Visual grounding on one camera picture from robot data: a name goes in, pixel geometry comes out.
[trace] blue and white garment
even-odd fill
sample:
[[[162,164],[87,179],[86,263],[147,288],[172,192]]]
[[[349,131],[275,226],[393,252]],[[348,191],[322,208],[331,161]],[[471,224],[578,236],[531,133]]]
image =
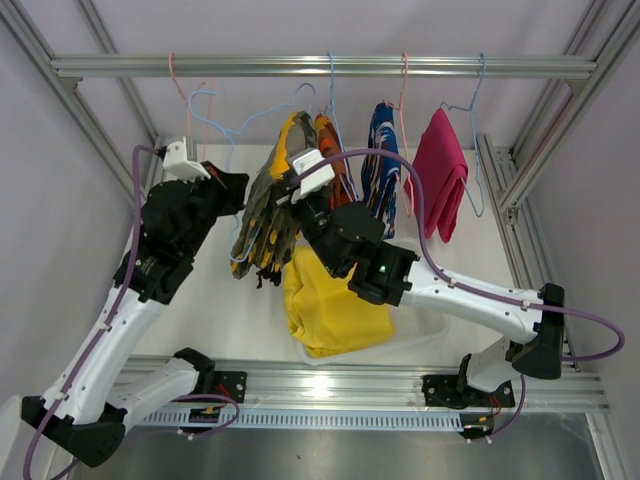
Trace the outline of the blue and white garment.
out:
[[[376,106],[371,117],[369,148],[398,153],[393,108],[384,102]],[[399,174],[400,164],[380,155],[368,155],[362,165],[364,202],[373,216],[386,224],[383,238],[393,238],[396,233],[396,176]]]

